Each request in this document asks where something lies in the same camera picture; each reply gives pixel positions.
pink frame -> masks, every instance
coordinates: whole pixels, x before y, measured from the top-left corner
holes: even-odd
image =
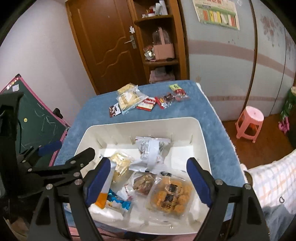
[[[8,89],[9,88],[11,88],[12,86],[13,86],[13,84],[12,84],[12,82],[15,82],[15,81],[17,81],[17,80],[20,80],[25,86],[26,86],[26,88],[31,92],[31,94],[39,101],[39,103],[49,112],[49,113],[51,113],[52,114],[52,111],[51,111],[51,109],[49,109],[44,103],[43,103],[43,101],[41,100],[41,99],[39,99],[39,97],[34,93],[34,91],[28,86],[28,84],[24,81],[24,79],[20,76],[20,77],[15,77],[15,78],[13,78],[9,83],[8,83],[8,85],[6,85],[5,86],[5,88],[0,92],[0,93],[2,93],[5,89],[7,89],[7,87],[8,87]],[[60,119],[60,118],[58,118],[56,115],[54,115],[54,114],[52,114],[62,125],[64,125],[65,127],[70,127],[70,125],[68,124],[68,122],[66,122],[65,120],[62,120],[62,119]],[[63,133],[63,135],[62,135],[62,137],[61,137],[61,139],[60,139],[60,141],[63,143],[64,142],[64,139],[65,139],[65,137],[66,137],[66,135],[67,135],[67,132],[68,132],[68,128],[64,131],[64,133]],[[54,153],[53,153],[53,155],[52,155],[52,158],[51,158],[51,160],[50,160],[50,163],[49,163],[49,166],[51,167],[51,166],[53,166],[53,164],[54,164],[54,161],[55,161],[55,159],[56,159],[56,157],[57,157],[57,155],[58,155],[58,153],[59,153],[59,150],[57,150],[57,151],[55,151]]]

chalkboard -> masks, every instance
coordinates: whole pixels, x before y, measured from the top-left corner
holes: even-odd
[[[23,78],[17,75],[1,93],[20,91],[24,96],[20,99],[18,119],[22,128],[21,152],[31,146],[37,148],[62,140],[68,129],[65,122],[56,117],[50,109],[36,96]],[[17,127],[16,153],[20,148],[20,127]],[[43,156],[36,166],[48,166],[55,158],[53,154]]]

wooden floor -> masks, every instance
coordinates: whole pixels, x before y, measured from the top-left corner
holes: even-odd
[[[260,134],[255,143],[244,138],[236,138],[235,121],[223,125],[236,147],[241,163],[248,169],[277,161],[293,151],[288,138],[278,128],[279,114],[264,119]]]

checkered cloth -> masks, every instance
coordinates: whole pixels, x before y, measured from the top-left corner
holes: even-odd
[[[248,172],[262,208],[283,204],[290,214],[296,214],[296,150],[279,161]]]

green bag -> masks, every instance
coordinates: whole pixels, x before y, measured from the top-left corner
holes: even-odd
[[[286,116],[288,117],[290,115],[290,112],[296,103],[296,96],[295,96],[295,87],[292,87],[289,89],[288,96],[286,99],[286,102],[283,106],[283,109],[281,111],[281,119],[283,120]]]

